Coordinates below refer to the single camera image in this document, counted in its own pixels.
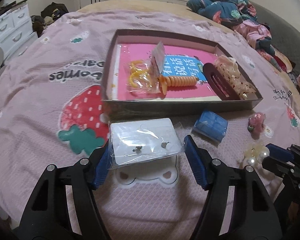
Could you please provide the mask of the pearl claw hair clip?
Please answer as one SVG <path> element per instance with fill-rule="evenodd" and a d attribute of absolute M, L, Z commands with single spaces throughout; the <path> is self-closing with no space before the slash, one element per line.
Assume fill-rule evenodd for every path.
<path fill-rule="evenodd" d="M 266 146 L 259 143 L 252 143 L 243 153 L 244 159 L 242 161 L 242 167 L 248 165 L 253 168 L 258 167 L 269 154 L 269 149 Z"/>

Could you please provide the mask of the pink fuzzy hair clip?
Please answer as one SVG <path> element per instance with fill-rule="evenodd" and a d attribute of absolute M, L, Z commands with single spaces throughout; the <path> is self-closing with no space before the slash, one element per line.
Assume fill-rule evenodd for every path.
<path fill-rule="evenodd" d="M 265 119 L 266 115 L 261 112 L 257 112 L 249 118 L 247 130 L 254 139 L 258 139 L 260 134 L 264 131 Z"/>

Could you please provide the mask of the blue small box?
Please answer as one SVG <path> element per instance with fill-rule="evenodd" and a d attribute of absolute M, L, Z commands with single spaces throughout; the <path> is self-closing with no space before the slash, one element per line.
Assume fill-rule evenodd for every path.
<path fill-rule="evenodd" d="M 220 143 L 225 137 L 227 127 L 227 120 L 218 114 L 205 109 L 194 123 L 193 130 L 217 143 Z"/>

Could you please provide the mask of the maroon banana hair clip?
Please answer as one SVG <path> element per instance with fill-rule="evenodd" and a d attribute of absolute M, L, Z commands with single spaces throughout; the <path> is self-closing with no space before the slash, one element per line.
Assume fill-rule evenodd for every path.
<path fill-rule="evenodd" d="M 204 64 L 203 74 L 207 79 L 210 87 L 222 101 L 240 100 L 238 94 L 213 64 Z"/>

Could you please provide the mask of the white earring card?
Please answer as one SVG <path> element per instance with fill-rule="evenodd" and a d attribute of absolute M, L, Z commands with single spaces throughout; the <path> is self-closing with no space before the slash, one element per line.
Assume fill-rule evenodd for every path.
<path fill-rule="evenodd" d="M 115 122 L 109 125 L 108 167 L 146 163 L 184 152 L 171 119 Z"/>

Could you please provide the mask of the beige dotted bow hair clip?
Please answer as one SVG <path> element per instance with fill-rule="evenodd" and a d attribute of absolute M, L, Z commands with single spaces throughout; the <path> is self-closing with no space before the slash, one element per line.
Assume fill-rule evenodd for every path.
<path fill-rule="evenodd" d="M 245 80 L 233 57 L 221 55 L 215 60 L 214 66 L 241 99 L 247 100 L 249 94 L 256 93 L 256 88 Z"/>

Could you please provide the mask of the red cherry clip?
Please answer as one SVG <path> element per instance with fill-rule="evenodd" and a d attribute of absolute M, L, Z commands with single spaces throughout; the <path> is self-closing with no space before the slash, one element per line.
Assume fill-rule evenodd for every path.
<path fill-rule="evenodd" d="M 159 77 L 164 69 L 165 63 L 165 47 L 162 42 L 159 42 L 151 52 L 151 65 L 154 75 Z"/>

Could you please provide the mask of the pink strawberry print blanket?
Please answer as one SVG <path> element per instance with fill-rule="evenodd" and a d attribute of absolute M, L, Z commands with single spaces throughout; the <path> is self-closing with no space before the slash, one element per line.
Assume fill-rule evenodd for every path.
<path fill-rule="evenodd" d="M 78 113 L 74 99 L 100 98 L 102 64 L 115 31 L 159 30 L 220 42 L 260 90 L 257 111 L 266 114 L 264 143 L 300 145 L 300 95 L 238 34 L 203 21 L 163 12 L 131 10 L 67 14 L 48 27 L 0 76 L 0 207 L 19 223 L 30 194 L 49 164 L 70 166 L 86 156 L 68 141 L 62 115 Z M 207 193 L 195 182 L 185 155 L 167 166 L 171 177 L 125 185 L 113 173 L 95 200 L 113 239 L 189 239 Z"/>

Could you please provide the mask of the grey headboard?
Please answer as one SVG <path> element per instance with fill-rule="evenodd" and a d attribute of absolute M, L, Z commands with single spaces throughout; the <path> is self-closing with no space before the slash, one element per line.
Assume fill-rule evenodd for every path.
<path fill-rule="evenodd" d="M 257 20 L 270 27 L 272 45 L 295 63 L 294 70 L 300 74 L 300 32 L 270 10 L 253 3 Z"/>

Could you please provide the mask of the brown cardboard tray box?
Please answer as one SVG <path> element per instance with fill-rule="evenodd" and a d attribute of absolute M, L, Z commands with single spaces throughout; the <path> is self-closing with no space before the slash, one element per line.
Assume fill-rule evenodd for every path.
<path fill-rule="evenodd" d="M 111 119 L 251 110 L 262 95 L 219 43 L 155 30 L 119 29 L 102 78 Z"/>

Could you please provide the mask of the teal floral quilt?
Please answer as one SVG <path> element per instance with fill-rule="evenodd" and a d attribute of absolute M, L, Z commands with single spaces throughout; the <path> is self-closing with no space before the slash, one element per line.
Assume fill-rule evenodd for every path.
<path fill-rule="evenodd" d="M 233 31 L 238 32 L 249 46 L 277 70 L 281 70 L 275 59 L 270 27 L 260 23 L 254 5 L 248 0 L 189 0 L 186 6 L 198 15 L 204 16 Z"/>

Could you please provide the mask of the pink book blue label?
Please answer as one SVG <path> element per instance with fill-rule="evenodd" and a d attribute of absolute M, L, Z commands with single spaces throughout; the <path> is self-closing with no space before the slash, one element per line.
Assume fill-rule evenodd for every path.
<path fill-rule="evenodd" d="M 113 100 L 181 100 L 219 101 L 203 74 L 206 63 L 214 63 L 217 55 L 199 49 L 165 45 L 163 76 L 190 77 L 198 79 L 192 87 L 168 87 L 167 94 L 132 93 L 128 90 L 129 64 L 132 61 L 148 61 L 155 45 L 146 43 L 122 43 L 117 45 L 111 95 Z"/>

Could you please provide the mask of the tan bed sheet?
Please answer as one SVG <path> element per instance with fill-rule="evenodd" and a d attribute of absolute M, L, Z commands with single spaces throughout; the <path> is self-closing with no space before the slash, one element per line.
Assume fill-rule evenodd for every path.
<path fill-rule="evenodd" d="M 107 0 L 97 2 L 79 9 L 77 12 L 99 12 L 107 10 L 134 10 L 141 12 L 164 12 L 178 17 L 188 18 L 196 21 L 207 21 L 210 25 L 222 29 L 225 33 L 233 31 L 221 24 L 192 12 L 187 6 L 174 3 L 146 1 L 146 0 Z"/>

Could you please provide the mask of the white drawer cabinet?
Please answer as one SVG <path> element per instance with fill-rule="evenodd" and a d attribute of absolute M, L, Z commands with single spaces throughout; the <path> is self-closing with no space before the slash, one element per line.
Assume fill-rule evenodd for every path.
<path fill-rule="evenodd" d="M 11 3 L 0 15 L 0 48 L 4 60 L 22 55 L 38 38 L 33 30 L 27 0 Z"/>

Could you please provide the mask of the dark clothes pile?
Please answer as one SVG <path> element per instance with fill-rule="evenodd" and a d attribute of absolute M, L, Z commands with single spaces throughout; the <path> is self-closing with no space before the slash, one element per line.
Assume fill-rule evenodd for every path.
<path fill-rule="evenodd" d="M 65 4 L 52 2 L 48 5 L 40 15 L 32 15 L 32 29 L 37 33 L 38 37 L 41 37 L 44 30 L 63 15 L 67 14 L 69 11 Z"/>

